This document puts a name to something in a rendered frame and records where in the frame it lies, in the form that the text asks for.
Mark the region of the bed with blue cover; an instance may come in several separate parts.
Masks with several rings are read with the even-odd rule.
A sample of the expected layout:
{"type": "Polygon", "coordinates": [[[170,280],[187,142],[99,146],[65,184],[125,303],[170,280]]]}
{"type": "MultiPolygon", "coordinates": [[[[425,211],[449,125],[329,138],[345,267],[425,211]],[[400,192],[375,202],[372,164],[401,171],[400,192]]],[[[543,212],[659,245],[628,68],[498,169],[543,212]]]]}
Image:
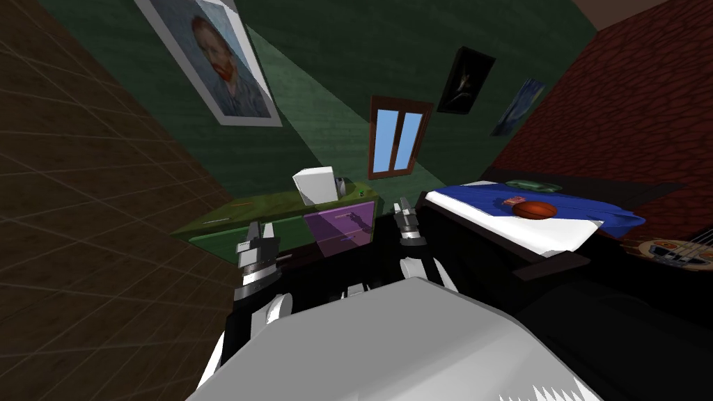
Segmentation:
{"type": "MultiPolygon", "coordinates": [[[[631,211],[681,188],[682,183],[663,182],[646,184],[604,180],[570,175],[552,175],[528,171],[515,171],[490,166],[474,184],[493,187],[510,180],[530,180],[554,184],[563,188],[563,195],[582,200],[611,203],[624,211],[631,211]]],[[[481,237],[527,261],[528,266],[514,270],[523,281],[548,276],[588,264],[588,259],[576,251],[597,230],[612,237],[622,237],[627,227],[617,227],[614,222],[605,224],[589,219],[564,219],[556,217],[540,221],[513,216],[511,212],[484,212],[464,201],[456,200],[438,191],[421,193],[416,209],[434,210],[481,237]]]]}

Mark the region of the brown framed window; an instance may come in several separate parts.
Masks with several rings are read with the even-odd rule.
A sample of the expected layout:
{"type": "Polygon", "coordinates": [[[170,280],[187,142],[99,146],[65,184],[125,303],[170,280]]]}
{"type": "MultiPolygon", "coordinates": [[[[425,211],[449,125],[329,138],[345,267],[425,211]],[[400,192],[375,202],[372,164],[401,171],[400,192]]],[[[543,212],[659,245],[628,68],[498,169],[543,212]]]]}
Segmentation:
{"type": "Polygon", "coordinates": [[[368,179],[409,175],[434,105],[374,95],[370,99],[368,179]]]}

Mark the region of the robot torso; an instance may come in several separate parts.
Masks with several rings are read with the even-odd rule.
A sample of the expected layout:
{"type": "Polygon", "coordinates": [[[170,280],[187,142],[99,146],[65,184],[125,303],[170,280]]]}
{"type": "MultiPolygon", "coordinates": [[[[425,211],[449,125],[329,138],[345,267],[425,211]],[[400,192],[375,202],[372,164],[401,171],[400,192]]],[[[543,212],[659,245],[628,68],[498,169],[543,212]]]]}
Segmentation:
{"type": "Polygon", "coordinates": [[[423,278],[280,317],[187,401],[602,401],[513,317],[423,278]]]}

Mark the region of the blue night sky picture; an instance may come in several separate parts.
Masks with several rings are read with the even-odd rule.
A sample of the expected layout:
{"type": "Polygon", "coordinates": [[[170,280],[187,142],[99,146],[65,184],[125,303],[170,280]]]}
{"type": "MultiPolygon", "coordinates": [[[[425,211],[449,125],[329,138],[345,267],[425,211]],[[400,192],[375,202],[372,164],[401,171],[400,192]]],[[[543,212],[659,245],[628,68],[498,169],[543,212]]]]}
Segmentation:
{"type": "Polygon", "coordinates": [[[534,79],[527,79],[513,97],[512,102],[499,119],[490,136],[508,136],[512,134],[516,125],[528,113],[528,110],[545,88],[546,84],[534,79]]]}

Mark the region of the dark framed picture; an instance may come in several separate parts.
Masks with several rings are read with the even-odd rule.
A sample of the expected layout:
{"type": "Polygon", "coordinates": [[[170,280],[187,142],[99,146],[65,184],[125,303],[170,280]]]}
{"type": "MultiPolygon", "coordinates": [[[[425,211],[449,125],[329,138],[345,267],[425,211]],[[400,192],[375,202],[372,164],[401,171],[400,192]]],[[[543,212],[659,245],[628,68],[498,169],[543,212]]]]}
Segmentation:
{"type": "Polygon", "coordinates": [[[437,112],[467,115],[496,59],[468,47],[458,49],[437,112]]]}

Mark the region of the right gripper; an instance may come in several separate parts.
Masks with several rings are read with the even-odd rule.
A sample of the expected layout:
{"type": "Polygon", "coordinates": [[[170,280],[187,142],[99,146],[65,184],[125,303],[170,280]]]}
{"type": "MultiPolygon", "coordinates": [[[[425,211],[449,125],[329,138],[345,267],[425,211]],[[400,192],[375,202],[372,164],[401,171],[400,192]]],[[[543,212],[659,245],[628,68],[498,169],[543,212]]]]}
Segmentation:
{"type": "Polygon", "coordinates": [[[405,197],[400,198],[400,204],[394,203],[395,222],[403,237],[419,237],[418,219],[414,209],[405,197]]]}

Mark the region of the framed portrait painting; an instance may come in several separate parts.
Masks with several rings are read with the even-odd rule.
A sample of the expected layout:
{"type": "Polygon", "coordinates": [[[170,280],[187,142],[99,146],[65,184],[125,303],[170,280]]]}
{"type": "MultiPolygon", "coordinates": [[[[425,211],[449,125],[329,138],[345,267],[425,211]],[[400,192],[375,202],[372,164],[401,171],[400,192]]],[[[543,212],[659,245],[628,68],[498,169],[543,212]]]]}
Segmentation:
{"type": "Polygon", "coordinates": [[[240,16],[221,0],[133,0],[224,126],[279,127],[240,16]]]}

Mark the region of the green desk with purple drawers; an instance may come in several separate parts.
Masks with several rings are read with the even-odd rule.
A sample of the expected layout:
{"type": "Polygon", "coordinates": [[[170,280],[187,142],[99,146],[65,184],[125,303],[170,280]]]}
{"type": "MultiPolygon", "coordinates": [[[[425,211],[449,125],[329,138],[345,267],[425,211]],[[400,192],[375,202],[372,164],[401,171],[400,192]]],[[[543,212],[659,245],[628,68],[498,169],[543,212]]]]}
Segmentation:
{"type": "Polygon", "coordinates": [[[305,205],[297,191],[239,198],[204,214],[172,236],[227,262],[237,263],[237,245],[247,239],[249,224],[270,223],[280,239],[279,256],[295,267],[311,258],[326,258],[372,241],[379,195],[365,182],[345,183],[337,201],[305,205]]]}

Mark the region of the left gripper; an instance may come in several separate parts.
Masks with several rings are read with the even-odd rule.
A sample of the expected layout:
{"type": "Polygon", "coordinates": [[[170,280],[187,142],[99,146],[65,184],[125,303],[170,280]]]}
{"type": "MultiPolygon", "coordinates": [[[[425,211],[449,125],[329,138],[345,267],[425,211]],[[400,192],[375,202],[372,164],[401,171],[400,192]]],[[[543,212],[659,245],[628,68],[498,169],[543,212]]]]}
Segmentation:
{"type": "Polygon", "coordinates": [[[275,261],[279,254],[280,239],[275,237],[273,223],[265,223],[262,230],[259,221],[252,221],[247,231],[247,241],[238,243],[235,252],[237,266],[246,268],[259,262],[275,261]]]}

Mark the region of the brown guitar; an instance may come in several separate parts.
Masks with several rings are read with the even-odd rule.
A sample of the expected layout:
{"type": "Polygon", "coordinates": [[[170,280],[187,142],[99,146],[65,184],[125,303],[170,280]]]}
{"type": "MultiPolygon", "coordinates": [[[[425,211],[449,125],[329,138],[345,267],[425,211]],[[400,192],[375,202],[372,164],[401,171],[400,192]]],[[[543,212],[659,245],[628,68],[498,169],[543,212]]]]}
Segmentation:
{"type": "Polygon", "coordinates": [[[630,255],[694,272],[713,272],[713,226],[689,239],[638,237],[621,243],[630,255]]]}

